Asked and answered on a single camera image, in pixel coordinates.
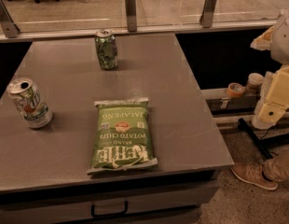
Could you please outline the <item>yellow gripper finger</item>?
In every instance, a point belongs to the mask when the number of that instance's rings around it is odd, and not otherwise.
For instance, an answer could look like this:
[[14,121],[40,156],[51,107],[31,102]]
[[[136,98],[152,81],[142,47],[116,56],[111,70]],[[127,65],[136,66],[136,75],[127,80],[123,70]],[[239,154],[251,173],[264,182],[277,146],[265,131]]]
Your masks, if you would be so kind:
[[260,90],[252,124],[266,130],[275,126],[289,109],[289,65],[283,65],[275,73],[267,72]]

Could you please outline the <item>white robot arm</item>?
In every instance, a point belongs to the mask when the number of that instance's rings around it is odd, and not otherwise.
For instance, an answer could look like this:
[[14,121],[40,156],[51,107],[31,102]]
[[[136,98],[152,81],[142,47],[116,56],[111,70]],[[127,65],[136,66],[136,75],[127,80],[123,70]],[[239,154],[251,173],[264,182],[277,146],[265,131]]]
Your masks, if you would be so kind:
[[256,104],[253,126],[269,129],[289,109],[289,10],[283,10],[278,21],[251,43],[257,50],[269,50],[271,59],[282,66],[275,73],[267,72]]

